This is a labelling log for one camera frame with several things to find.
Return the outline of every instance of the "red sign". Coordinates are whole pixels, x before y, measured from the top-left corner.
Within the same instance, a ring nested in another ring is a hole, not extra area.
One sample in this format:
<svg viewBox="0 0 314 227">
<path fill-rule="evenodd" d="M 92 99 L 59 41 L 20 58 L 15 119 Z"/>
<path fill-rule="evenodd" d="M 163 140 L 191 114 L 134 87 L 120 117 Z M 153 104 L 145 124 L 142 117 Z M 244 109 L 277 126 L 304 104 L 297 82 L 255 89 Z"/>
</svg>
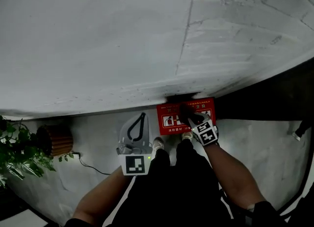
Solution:
<svg viewBox="0 0 314 227">
<path fill-rule="evenodd" d="M 195 108 L 196 112 L 209 114 L 216 125 L 214 98 L 181 102 Z M 181 103 L 157 105 L 160 135 L 182 134 L 191 131 L 191 127 L 180 122 L 179 106 Z"/>
</svg>

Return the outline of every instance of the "person's left arm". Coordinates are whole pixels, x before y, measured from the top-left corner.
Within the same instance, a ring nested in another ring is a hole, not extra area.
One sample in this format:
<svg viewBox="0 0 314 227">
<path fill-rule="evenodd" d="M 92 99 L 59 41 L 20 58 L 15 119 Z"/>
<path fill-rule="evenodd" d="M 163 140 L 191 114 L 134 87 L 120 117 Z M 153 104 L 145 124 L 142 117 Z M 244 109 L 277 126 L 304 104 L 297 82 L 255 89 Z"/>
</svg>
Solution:
<svg viewBox="0 0 314 227">
<path fill-rule="evenodd" d="M 92 226 L 102 226 L 119 203 L 131 180 L 132 177 L 124 176 L 122 168 L 119 167 L 82 198 L 72 218 L 83 220 Z"/>
</svg>

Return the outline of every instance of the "ribbed pot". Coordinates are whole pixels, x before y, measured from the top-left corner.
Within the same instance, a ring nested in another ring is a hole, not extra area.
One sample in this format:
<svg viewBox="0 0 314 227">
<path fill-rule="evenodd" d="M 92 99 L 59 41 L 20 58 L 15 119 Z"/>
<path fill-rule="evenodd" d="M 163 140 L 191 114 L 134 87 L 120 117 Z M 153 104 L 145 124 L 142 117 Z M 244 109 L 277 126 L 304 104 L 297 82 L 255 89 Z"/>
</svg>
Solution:
<svg viewBox="0 0 314 227">
<path fill-rule="evenodd" d="M 41 126 L 37 130 L 37 137 L 47 155 L 66 154 L 73 147 L 72 134 L 65 126 Z"/>
</svg>

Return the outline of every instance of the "black strap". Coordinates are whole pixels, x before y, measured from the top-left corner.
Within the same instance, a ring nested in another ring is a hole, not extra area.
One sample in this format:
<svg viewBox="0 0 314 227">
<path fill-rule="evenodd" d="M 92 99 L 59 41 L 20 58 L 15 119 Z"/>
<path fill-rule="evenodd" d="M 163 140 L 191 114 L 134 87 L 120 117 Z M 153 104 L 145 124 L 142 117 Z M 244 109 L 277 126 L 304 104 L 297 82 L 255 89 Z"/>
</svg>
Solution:
<svg viewBox="0 0 314 227">
<path fill-rule="evenodd" d="M 140 128 L 139 128 L 139 136 L 137 138 L 133 139 L 133 141 L 137 142 L 137 141 L 142 139 L 142 137 L 143 137 L 143 130 L 144 130 L 145 116 L 146 116 L 146 114 L 144 112 L 142 112 L 142 114 L 139 116 L 139 118 L 129 127 L 129 129 L 128 129 L 128 138 L 130 140 L 132 140 L 131 131 L 134 129 L 134 127 L 138 124 L 139 121 L 141 121 Z"/>
</svg>

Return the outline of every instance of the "black sleeve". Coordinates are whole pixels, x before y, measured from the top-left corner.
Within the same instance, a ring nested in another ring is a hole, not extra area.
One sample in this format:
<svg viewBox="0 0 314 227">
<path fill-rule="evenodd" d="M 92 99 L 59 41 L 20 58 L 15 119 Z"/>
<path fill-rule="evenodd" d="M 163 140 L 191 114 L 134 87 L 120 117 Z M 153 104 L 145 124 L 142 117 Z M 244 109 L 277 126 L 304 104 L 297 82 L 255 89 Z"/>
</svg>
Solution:
<svg viewBox="0 0 314 227">
<path fill-rule="evenodd" d="M 280 217 L 269 202 L 259 202 L 255 205 L 252 219 L 253 227 L 286 226 L 287 223 Z"/>
<path fill-rule="evenodd" d="M 64 227 L 93 227 L 91 224 L 84 222 L 81 219 L 72 218 L 65 224 Z"/>
</svg>

